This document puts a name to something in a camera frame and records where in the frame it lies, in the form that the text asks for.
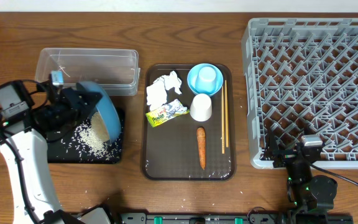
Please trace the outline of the pile of white rice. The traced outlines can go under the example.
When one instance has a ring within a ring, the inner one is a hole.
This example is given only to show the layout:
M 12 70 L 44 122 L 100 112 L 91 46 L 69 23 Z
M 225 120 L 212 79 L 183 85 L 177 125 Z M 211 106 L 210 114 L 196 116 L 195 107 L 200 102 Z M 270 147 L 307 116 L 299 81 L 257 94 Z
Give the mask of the pile of white rice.
M 66 155 L 74 156 L 78 162 L 117 163 L 121 159 L 121 137 L 111 145 L 104 141 L 109 136 L 105 133 L 103 121 L 98 112 L 87 118 L 73 132 L 61 140 Z

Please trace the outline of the dark blue plate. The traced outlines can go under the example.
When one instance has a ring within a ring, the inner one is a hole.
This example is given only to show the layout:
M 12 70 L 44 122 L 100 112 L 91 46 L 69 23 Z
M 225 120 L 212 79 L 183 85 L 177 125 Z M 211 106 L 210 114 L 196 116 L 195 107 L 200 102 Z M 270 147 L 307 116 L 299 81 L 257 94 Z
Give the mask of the dark blue plate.
M 103 121 L 105 133 L 109 136 L 104 142 L 111 145 L 121 133 L 121 121 L 116 108 L 114 107 L 109 95 L 100 84 L 92 81 L 82 81 L 76 84 L 78 90 L 86 92 L 96 92 L 101 94 L 101 99 L 96 104 L 95 109 L 91 112 L 90 118 L 98 112 Z

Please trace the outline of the orange carrot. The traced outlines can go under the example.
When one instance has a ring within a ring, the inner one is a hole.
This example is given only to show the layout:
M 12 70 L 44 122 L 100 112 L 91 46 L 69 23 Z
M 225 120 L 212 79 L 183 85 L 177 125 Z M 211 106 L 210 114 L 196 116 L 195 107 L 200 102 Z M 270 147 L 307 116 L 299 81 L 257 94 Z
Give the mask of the orange carrot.
M 200 166 L 203 170 L 206 168 L 206 133 L 204 128 L 200 127 L 196 130 L 196 138 L 198 143 L 198 153 Z

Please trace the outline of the green yellow snack wrapper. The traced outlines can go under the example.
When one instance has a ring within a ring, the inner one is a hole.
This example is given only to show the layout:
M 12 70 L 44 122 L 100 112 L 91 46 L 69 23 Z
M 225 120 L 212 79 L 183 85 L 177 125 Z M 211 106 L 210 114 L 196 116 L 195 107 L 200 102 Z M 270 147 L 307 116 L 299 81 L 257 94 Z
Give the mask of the green yellow snack wrapper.
M 178 99 L 164 104 L 159 108 L 145 114 L 151 127 L 159 126 L 177 116 L 188 114 L 190 110 L 184 106 Z

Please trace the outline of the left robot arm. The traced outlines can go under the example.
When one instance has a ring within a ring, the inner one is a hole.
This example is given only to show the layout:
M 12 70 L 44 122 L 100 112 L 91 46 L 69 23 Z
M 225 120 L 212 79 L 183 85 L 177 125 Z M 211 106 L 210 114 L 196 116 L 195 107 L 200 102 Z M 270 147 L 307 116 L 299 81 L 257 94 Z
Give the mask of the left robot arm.
M 74 126 L 107 104 L 104 90 L 95 82 L 60 89 L 51 80 L 37 89 L 46 92 L 46 104 L 33 108 L 22 80 L 0 86 L 0 153 L 9 171 L 14 223 L 114 223 L 104 205 L 81 215 L 64 212 L 47 161 L 47 133 Z

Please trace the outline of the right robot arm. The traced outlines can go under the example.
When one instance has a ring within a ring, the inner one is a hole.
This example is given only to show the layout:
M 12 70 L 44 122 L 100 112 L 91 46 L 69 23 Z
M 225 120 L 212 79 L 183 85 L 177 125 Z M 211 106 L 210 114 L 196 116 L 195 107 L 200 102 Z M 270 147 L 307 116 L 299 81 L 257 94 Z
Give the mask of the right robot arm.
M 317 134 L 306 134 L 291 149 L 280 149 L 273 131 L 268 132 L 264 157 L 273 161 L 274 168 L 286 168 L 287 197 L 294 208 L 279 214 L 277 223 L 327 223 L 327 212 L 334 207 L 337 182 L 311 172 L 320 160 L 324 143 Z

